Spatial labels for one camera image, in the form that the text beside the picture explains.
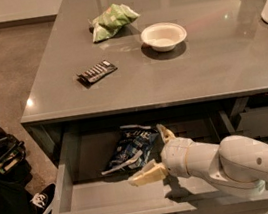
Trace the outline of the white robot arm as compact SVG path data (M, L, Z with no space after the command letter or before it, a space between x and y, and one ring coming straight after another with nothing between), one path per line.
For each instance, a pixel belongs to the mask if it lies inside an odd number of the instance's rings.
M252 199L268 183L268 144L240 135L229 135L221 143L195 142L176 137L164 125L156 127L164 142L160 163L152 160L128 181L143 186L174 177L202 178L219 191Z

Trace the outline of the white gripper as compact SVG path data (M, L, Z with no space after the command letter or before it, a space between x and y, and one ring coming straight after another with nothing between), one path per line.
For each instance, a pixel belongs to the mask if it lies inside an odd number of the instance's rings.
M137 171L127 180L132 186L143 186L156 181L162 181L168 176L168 173L174 177L188 178L186 154L193 144L193 140L189 138L175 138L175 134L162 124L158 124L156 128L161 134L164 148L161 150L162 162L158 163L151 160L144 165L142 170Z

